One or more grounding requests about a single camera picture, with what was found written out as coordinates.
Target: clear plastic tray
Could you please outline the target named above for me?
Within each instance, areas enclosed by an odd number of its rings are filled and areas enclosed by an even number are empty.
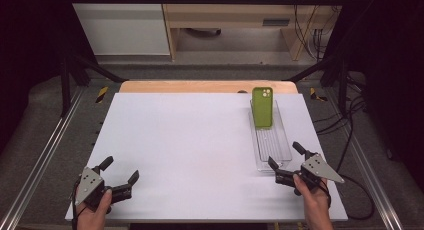
[[[292,160],[290,145],[288,144],[280,110],[276,101],[272,108],[272,126],[270,128],[256,128],[253,113],[249,112],[252,142],[255,150],[256,167],[261,172],[273,172],[268,165],[271,156],[281,169],[285,169]]]

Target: hazard tape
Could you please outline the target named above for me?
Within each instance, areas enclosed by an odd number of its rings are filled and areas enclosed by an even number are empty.
[[[314,89],[314,88],[311,88],[311,99],[312,99],[312,100],[319,100],[319,101],[322,101],[322,102],[326,102],[326,101],[328,100],[326,97],[319,97],[319,96],[316,94],[316,92],[315,92],[315,89]]]
[[[97,96],[96,99],[96,103],[101,103],[103,101],[103,98],[106,95],[108,87],[102,87],[102,89],[100,89],[99,95]]]

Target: wooden cabinet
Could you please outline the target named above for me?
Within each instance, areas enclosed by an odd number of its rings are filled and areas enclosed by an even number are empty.
[[[311,29],[331,29],[338,15],[331,6],[165,4],[163,10],[173,58],[181,28],[265,27],[280,28],[285,39],[282,44],[287,44],[292,59],[298,60],[304,47],[300,39],[306,40]]]

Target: person's left hand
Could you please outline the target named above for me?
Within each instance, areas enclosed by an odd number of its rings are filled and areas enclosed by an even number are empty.
[[[77,207],[78,230],[103,230],[105,227],[105,219],[107,210],[112,202],[112,190],[108,189],[103,194],[100,204],[95,212],[86,207],[85,203],[81,203]]]

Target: black metal frame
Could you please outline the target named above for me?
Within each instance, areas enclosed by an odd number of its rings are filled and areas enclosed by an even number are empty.
[[[42,1],[55,1],[55,2],[65,2],[65,3],[78,3],[78,4],[229,4],[229,5],[321,5],[321,6],[357,6],[361,5],[361,3],[367,3],[369,0],[42,0]],[[352,29],[350,29],[348,34],[344,34],[345,36],[342,38],[341,43],[337,44],[336,51],[334,54],[324,55],[324,59],[321,62],[309,67],[305,71],[293,76],[292,78],[286,79],[286,81],[298,82],[304,77],[318,71],[323,70],[325,68],[332,68],[332,74],[330,75],[338,75],[336,67],[340,65],[340,61],[343,61],[343,55],[345,54],[346,41],[350,39],[350,35],[352,33]],[[98,63],[93,63],[84,57],[72,54],[65,54],[63,57],[64,61],[73,60],[83,66],[91,68],[98,73],[106,76],[107,78],[115,81],[115,82],[123,82],[126,79],[122,79],[118,76],[115,76],[112,73],[109,73],[107,70],[101,68]],[[63,62],[62,64],[62,92],[63,92],[63,111],[62,115],[64,115],[70,106],[70,94],[69,94],[69,77],[67,77],[68,70],[66,69],[69,64],[67,62]],[[325,81],[325,85],[332,84],[335,81],[334,77],[330,77]],[[345,98],[339,99],[339,106],[345,105]]]

